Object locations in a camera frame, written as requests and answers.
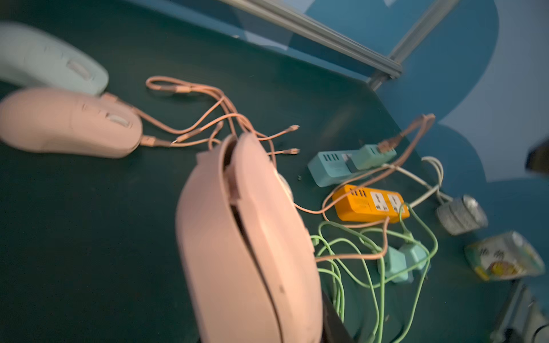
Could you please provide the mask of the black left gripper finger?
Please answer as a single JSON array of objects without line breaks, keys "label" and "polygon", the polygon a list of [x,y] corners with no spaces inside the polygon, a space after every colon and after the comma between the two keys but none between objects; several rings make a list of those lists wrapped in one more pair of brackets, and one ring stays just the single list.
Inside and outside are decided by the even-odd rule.
[{"label": "black left gripper finger", "polygon": [[323,333],[321,343],[354,343],[325,293],[323,293]]}]

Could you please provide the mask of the teal charger with green cable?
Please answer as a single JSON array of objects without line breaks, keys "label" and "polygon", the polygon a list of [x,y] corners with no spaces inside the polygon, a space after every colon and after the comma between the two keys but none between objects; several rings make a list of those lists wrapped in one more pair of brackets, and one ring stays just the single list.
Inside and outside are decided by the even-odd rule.
[{"label": "teal charger with green cable", "polygon": [[413,273],[408,268],[406,256],[395,248],[388,247],[382,260],[377,261],[377,270],[385,268],[385,279],[394,284],[410,284],[414,281]]}]

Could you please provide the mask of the pink wireless mouse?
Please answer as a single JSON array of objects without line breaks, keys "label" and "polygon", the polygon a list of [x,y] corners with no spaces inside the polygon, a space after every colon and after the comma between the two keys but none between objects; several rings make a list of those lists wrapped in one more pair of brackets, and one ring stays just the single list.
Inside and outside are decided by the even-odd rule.
[{"label": "pink wireless mouse", "polygon": [[142,136],[139,116],[105,98],[33,88],[1,100],[1,141],[23,151],[119,159]]},{"label": "pink wireless mouse", "polygon": [[321,340],[314,247],[254,134],[197,155],[176,235],[202,342]]}]

